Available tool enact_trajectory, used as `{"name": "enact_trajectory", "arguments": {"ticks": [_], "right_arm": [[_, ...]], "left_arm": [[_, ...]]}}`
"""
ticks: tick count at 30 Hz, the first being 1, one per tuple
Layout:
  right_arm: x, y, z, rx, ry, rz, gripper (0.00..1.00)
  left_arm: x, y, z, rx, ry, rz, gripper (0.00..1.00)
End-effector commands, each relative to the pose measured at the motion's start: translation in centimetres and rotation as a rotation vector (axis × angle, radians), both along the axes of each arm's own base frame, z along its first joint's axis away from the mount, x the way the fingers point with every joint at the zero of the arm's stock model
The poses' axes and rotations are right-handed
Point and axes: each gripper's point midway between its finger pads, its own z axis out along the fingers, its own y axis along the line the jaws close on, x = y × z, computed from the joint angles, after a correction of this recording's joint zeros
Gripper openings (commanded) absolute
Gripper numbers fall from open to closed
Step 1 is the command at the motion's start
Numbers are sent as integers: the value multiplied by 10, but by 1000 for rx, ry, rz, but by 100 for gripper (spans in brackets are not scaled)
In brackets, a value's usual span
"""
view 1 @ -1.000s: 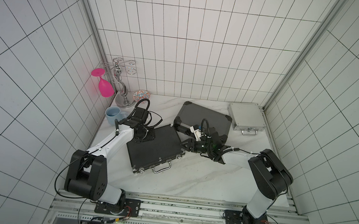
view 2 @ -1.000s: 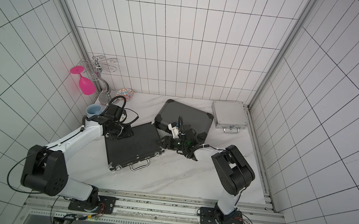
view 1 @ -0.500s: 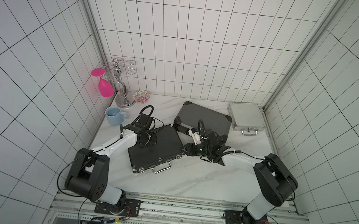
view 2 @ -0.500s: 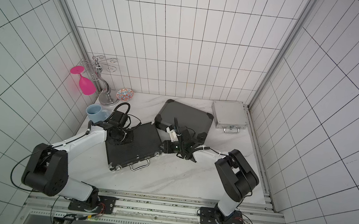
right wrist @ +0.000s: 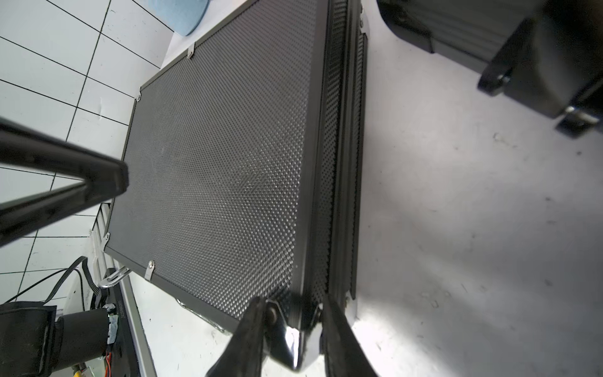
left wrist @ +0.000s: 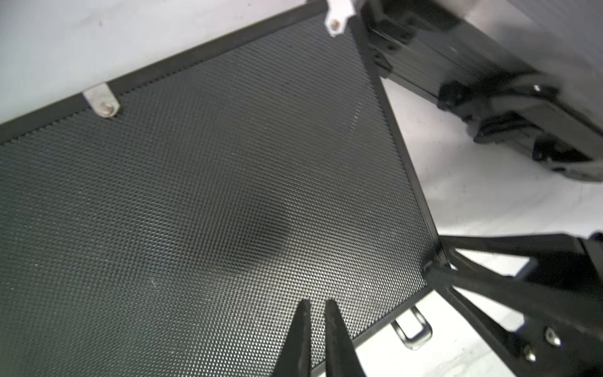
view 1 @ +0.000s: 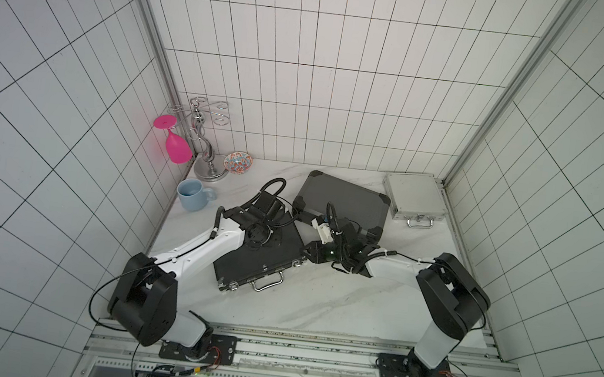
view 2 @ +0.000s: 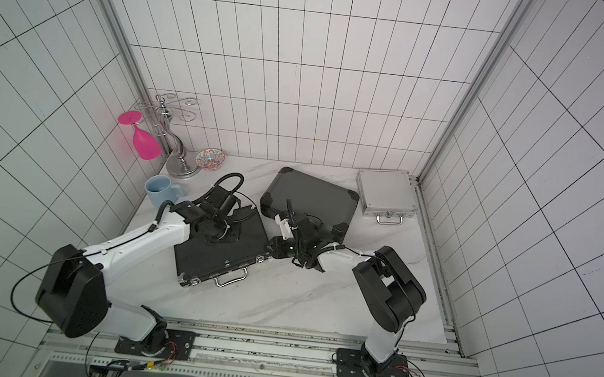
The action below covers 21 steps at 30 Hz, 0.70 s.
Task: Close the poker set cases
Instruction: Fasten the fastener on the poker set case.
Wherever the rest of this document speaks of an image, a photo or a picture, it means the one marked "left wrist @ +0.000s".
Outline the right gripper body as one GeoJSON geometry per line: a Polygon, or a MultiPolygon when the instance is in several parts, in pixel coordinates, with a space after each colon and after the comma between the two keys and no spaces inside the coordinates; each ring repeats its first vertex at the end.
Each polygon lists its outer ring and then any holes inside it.
{"type": "Polygon", "coordinates": [[[519,360],[535,376],[602,374],[602,235],[529,237],[519,360]]]}

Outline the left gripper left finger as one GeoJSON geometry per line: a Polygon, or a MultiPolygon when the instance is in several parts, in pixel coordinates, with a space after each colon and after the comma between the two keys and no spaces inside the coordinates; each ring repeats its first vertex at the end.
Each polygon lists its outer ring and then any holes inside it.
{"type": "Polygon", "coordinates": [[[311,338],[311,302],[302,299],[296,308],[272,376],[310,376],[311,338]]]}

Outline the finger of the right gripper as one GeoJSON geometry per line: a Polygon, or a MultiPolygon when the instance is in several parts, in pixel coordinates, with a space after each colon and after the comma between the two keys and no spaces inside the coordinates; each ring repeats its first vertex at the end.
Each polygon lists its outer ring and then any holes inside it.
{"type": "Polygon", "coordinates": [[[576,337],[602,338],[602,300],[598,297],[495,273],[453,270],[433,262],[425,268],[424,277],[427,284],[466,317],[482,336],[486,337],[491,329],[502,339],[507,338],[505,329],[461,295],[458,292],[460,288],[576,337]]]}
{"type": "MultiPolygon", "coordinates": [[[[475,271],[478,273],[495,273],[499,276],[510,277],[516,280],[520,280],[520,272],[516,276],[503,275],[502,273],[496,273],[489,268],[483,267],[482,265],[474,262],[461,254],[461,250],[479,251],[479,252],[491,252],[494,254],[502,254],[504,256],[517,256],[517,257],[529,257],[525,256],[527,250],[527,239],[534,236],[516,236],[516,237],[442,237],[441,243],[443,250],[441,252],[441,259],[438,261],[439,265],[447,266],[453,270],[458,271],[475,271]]],[[[486,316],[490,317],[493,322],[497,323],[500,327],[504,328],[499,322],[494,320],[490,315],[486,314],[483,309],[479,310],[486,316]]],[[[488,330],[488,335],[482,336],[474,325],[472,325],[466,317],[463,317],[469,325],[476,331],[477,334],[486,342],[491,350],[500,358],[500,360],[517,376],[535,376],[532,375],[532,370],[525,367],[519,360],[519,348],[522,340],[518,335],[520,328],[514,331],[505,329],[507,338],[497,336],[493,330],[488,330]]]]}

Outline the black poker case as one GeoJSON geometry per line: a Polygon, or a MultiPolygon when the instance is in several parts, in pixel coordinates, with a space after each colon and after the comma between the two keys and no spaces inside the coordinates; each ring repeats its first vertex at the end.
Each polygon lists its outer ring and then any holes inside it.
{"type": "Polygon", "coordinates": [[[602,179],[600,1],[364,1],[382,77],[582,182],[602,179]]]}
{"type": "Polygon", "coordinates": [[[439,248],[362,20],[312,2],[1,126],[1,374],[264,376],[300,300],[353,338],[439,248]]]}

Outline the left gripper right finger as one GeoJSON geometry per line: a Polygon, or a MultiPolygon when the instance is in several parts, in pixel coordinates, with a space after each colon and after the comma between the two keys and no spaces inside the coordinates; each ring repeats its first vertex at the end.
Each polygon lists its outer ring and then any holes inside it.
{"type": "Polygon", "coordinates": [[[334,299],[325,303],[324,322],[326,376],[366,376],[334,299]]]}

